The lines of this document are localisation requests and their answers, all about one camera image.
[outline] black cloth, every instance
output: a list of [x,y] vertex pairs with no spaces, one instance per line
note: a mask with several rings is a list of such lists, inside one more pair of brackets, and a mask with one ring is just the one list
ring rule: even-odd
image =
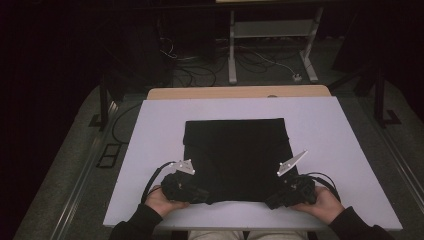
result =
[[294,167],[278,177],[281,162],[293,157],[284,119],[187,121],[184,159],[196,174],[190,183],[210,193],[207,203],[264,202]]
[[[159,214],[150,207],[140,204],[128,222],[120,222],[115,226],[109,239],[151,239],[153,229],[160,221],[162,221],[162,218]],[[381,227],[376,225],[373,227],[368,226],[352,207],[344,210],[329,226],[340,240],[394,239]]]
[[388,232],[378,225],[368,226],[352,207],[347,208],[329,227],[337,234],[340,240],[387,240],[394,239]]
[[109,239],[151,239],[154,228],[162,220],[152,208],[140,204],[128,222],[120,222],[113,228]]

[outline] gray carpet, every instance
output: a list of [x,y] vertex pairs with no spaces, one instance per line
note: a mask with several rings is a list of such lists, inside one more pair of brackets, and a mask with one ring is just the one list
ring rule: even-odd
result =
[[[257,46],[255,51],[260,51],[260,43],[249,43]],[[300,59],[296,53],[302,41],[288,42],[283,49],[264,49],[261,54],[274,57],[275,59],[290,57],[285,64],[299,71],[304,77],[300,84],[309,84],[302,70]],[[329,39],[317,41],[311,52],[311,61],[320,79],[320,84],[328,85],[343,73],[331,70],[332,62],[340,47],[341,40]],[[196,61],[185,63],[184,67],[201,64],[203,68],[213,69],[216,73],[216,86],[228,85],[228,68],[226,58],[221,57],[215,64],[205,65]],[[285,68],[271,66],[266,71],[259,73],[261,67],[245,64],[246,68],[237,65],[238,85],[290,85],[291,73]],[[214,81],[213,75],[200,68],[190,68],[197,71],[196,81],[192,85],[206,86]],[[186,86],[190,82],[187,72],[176,71],[173,86]],[[410,165],[419,181],[424,182],[423,156],[424,127],[406,104],[402,94],[392,85],[386,86],[387,109],[392,109],[401,119],[401,125],[390,125],[386,130],[381,130],[372,116],[372,93],[366,98],[357,98],[353,94],[355,81],[349,82],[334,94],[355,132],[358,141],[374,170],[383,190],[400,219],[403,230],[392,232],[396,239],[420,239],[424,235],[424,215],[418,207],[416,199],[411,194],[408,184],[398,170],[396,157],[388,147],[384,136],[389,135],[395,147]],[[104,133],[98,132],[98,128],[89,127],[91,117],[99,113],[98,90],[95,89],[81,106],[80,113],[75,118],[68,137],[57,155],[45,182],[40,188],[27,216],[21,224],[15,239],[107,239],[111,229],[102,225],[106,214],[108,202],[113,192],[114,184],[119,174],[119,169],[125,156],[126,145],[122,145],[116,165],[112,169],[100,169],[94,167],[107,143],[116,143],[112,137],[111,129],[115,120],[137,104],[140,104],[145,96],[127,96],[123,102],[117,103],[111,108],[111,121]],[[129,141],[131,132],[136,121],[139,107],[136,107],[123,115],[115,126],[115,136],[120,141]],[[75,185],[81,186],[80,191],[74,190]],[[61,214],[69,219],[67,224],[61,225],[57,231],[55,227],[60,221]],[[169,239],[168,232],[157,232],[156,239]],[[318,233],[319,239],[337,239],[331,231]]]

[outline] white table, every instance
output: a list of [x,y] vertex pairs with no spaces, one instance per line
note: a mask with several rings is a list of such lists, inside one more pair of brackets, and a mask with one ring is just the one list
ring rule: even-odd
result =
[[[335,97],[146,100],[131,138],[104,225],[135,212],[147,181],[165,162],[182,160],[187,120],[284,118],[293,154],[308,149],[299,173],[322,172],[335,181],[342,203],[368,224],[402,228]],[[173,172],[166,168],[154,184]],[[317,230],[313,217],[263,203],[192,204],[171,213],[159,229]]]

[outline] cable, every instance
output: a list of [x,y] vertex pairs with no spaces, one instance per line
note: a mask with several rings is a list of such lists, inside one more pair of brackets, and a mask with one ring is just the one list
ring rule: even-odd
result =
[[[257,45],[255,45],[254,47],[256,48],[256,50],[260,50],[260,49],[259,49],[259,47],[258,47]],[[283,46],[283,45],[280,45],[280,49],[276,51],[277,53],[276,53],[273,57],[271,57],[271,59],[273,59],[273,60],[277,61],[277,60],[276,60],[277,55],[279,54],[279,52],[281,52],[281,53],[283,52],[283,48],[284,48],[284,46]],[[299,50],[299,49],[296,49],[296,50],[297,50],[297,51],[296,51],[294,54],[289,55],[289,56],[286,56],[286,57],[280,57],[280,58],[278,58],[278,60],[286,60],[286,59],[290,59],[290,58],[293,58],[293,57],[298,56],[298,55],[299,55],[300,50]]]
[[112,137],[113,137],[113,139],[115,139],[115,141],[117,141],[118,143],[120,143],[120,144],[129,144],[129,142],[121,141],[121,140],[119,140],[119,139],[116,137],[116,135],[115,135],[115,127],[116,127],[116,123],[119,121],[119,119],[121,119],[121,117],[122,117],[122,116],[124,116],[125,114],[127,114],[129,111],[131,111],[131,110],[135,109],[136,107],[141,106],[141,104],[142,104],[142,103],[138,103],[138,104],[136,104],[135,106],[132,106],[132,107],[130,107],[129,109],[127,109],[125,112],[123,112],[121,115],[119,115],[119,117],[118,117],[118,118],[115,120],[115,122],[113,123],[113,126],[112,126]]
[[[227,55],[226,54],[221,55],[221,56],[217,57],[217,59],[222,58],[224,56],[227,56]],[[191,64],[191,65],[188,65],[188,66],[186,66],[184,64],[178,64],[177,67],[175,68],[175,70],[185,72],[187,74],[187,76],[190,77],[190,82],[189,82],[189,84],[185,85],[180,78],[181,76],[174,75],[174,77],[177,78],[177,80],[181,83],[181,85],[183,87],[192,87],[192,86],[195,86],[195,87],[213,87],[213,86],[215,86],[216,81],[217,81],[216,74],[218,72],[222,71],[222,69],[225,67],[226,63],[227,63],[227,58],[225,58],[225,60],[222,61],[222,64],[220,64],[218,69],[215,70],[215,71],[210,69],[210,68],[204,67],[204,66],[210,65],[210,63],[206,63],[206,64],[202,63],[200,65],[192,65]],[[200,85],[200,84],[198,84],[198,82],[197,82],[198,79],[195,76],[204,76],[204,77],[212,76],[212,83],[207,84],[207,85]]]
[[315,174],[315,175],[321,175],[321,176],[326,177],[328,180],[330,180],[331,184],[333,184],[334,189],[336,189],[336,190],[337,190],[337,188],[336,188],[336,184],[333,182],[333,179],[331,179],[329,176],[325,175],[324,173],[311,172],[311,173],[308,173],[308,174],[305,174],[305,175],[310,176],[310,175],[314,175],[314,174]]
[[243,64],[248,64],[248,63],[245,63],[245,62],[241,61],[237,57],[235,58],[235,61],[240,65],[240,67],[244,68],[246,71],[251,72],[251,73],[265,73],[266,71],[268,71],[268,68],[267,67],[260,66],[260,65],[253,65],[253,66],[264,68],[264,70],[262,70],[262,71],[251,70],[251,69],[249,69],[249,68],[247,68],[246,66],[243,65]]
[[169,43],[171,43],[171,49],[168,52],[165,52],[164,50],[159,51],[172,59],[177,59],[178,56],[172,53],[172,51],[174,51],[174,43],[172,42],[172,40],[169,38],[161,38],[161,40],[167,40]]
[[175,163],[175,162],[167,162],[156,169],[156,171],[153,173],[152,177],[150,178],[149,182],[147,183],[146,187],[144,188],[143,196],[141,197],[141,203],[146,202],[147,196],[149,196],[149,194],[151,193],[151,192],[149,193],[149,190],[152,187],[152,184],[155,181],[156,177],[159,175],[162,169],[164,169],[166,166],[168,166],[171,163]]
[[285,67],[285,68],[287,68],[288,70],[290,70],[292,73],[293,73],[293,75],[296,75],[296,73],[289,67],[289,66],[287,66],[287,65],[284,65],[284,64],[281,64],[281,63],[278,63],[278,62],[275,62],[275,61],[271,61],[271,60],[269,60],[269,59],[266,59],[265,57],[263,57],[261,54],[259,54],[259,53],[257,53],[257,52],[255,52],[255,51],[253,51],[253,50],[251,50],[251,49],[249,49],[249,48],[247,48],[247,47],[243,47],[243,46],[238,46],[239,48],[244,48],[244,49],[247,49],[248,51],[250,51],[250,52],[252,52],[253,54],[255,54],[255,55],[257,55],[258,57],[260,57],[260,58],[262,58],[263,60],[265,60],[265,61],[267,61],[267,62],[269,62],[269,63],[272,63],[272,64],[275,64],[275,65],[278,65],[278,66],[282,66],[282,67]]
[[147,197],[149,197],[150,196],[150,194],[152,194],[153,192],[155,192],[156,190],[158,190],[158,189],[161,189],[162,188],[162,186],[158,186],[157,188],[155,188],[155,189],[152,189],[148,194],[147,194]]
[[177,58],[175,60],[177,61],[188,61],[188,60],[193,60],[193,59],[199,59],[199,56],[193,56],[193,57],[186,57],[186,58]]
[[254,61],[253,59],[247,57],[245,54],[242,54],[241,56],[237,56],[237,58],[242,58],[245,63],[255,65],[255,66],[262,66],[262,67],[265,67],[265,68],[272,66],[272,65],[266,66],[265,63],[267,63],[267,62],[264,61],[264,60],[260,60],[259,62]]

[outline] hand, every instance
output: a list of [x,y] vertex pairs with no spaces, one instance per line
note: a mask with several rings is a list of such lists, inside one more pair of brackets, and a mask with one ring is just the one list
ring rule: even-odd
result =
[[160,186],[152,188],[145,204],[155,210],[162,218],[174,210],[183,209],[190,205],[188,202],[169,201]]
[[329,225],[333,220],[344,211],[343,205],[336,197],[325,187],[315,187],[317,201],[313,205],[300,203],[291,208],[297,211],[306,212]]

